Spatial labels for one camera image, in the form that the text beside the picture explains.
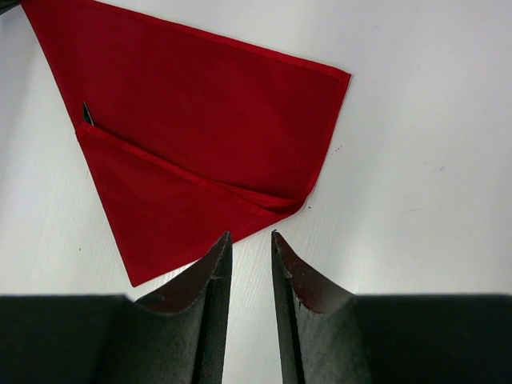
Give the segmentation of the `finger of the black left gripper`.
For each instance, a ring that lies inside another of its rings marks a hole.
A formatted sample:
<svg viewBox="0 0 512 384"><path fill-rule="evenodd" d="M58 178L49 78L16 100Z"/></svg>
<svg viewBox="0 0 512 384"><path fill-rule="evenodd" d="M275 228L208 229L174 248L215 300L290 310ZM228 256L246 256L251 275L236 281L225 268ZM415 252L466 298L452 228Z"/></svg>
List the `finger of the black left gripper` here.
<svg viewBox="0 0 512 384"><path fill-rule="evenodd" d="M19 0L0 0L0 15L15 8L20 3Z"/></svg>

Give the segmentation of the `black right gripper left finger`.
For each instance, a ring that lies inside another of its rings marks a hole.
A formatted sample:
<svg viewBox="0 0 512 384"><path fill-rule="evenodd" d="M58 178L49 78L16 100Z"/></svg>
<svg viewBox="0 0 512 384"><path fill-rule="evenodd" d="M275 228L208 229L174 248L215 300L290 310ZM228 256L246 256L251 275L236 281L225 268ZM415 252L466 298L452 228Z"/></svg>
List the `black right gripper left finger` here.
<svg viewBox="0 0 512 384"><path fill-rule="evenodd" d="M232 261L225 232L195 264L123 305L96 381L222 382Z"/></svg>

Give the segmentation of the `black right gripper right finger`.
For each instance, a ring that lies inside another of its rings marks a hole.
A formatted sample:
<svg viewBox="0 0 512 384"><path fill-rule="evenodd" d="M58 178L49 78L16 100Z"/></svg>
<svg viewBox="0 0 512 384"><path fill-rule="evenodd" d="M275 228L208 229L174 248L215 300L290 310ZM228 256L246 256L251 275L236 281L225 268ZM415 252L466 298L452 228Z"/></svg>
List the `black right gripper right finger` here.
<svg viewBox="0 0 512 384"><path fill-rule="evenodd" d="M371 383L355 296L302 260L277 231L271 264L282 381Z"/></svg>

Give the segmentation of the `red cloth napkin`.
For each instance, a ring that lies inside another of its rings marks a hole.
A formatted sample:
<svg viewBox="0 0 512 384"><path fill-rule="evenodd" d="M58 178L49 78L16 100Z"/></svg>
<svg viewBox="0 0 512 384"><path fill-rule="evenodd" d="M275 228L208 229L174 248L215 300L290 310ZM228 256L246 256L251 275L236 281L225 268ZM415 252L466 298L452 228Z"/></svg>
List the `red cloth napkin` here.
<svg viewBox="0 0 512 384"><path fill-rule="evenodd" d="M97 1L21 6L133 286L305 204L347 72Z"/></svg>

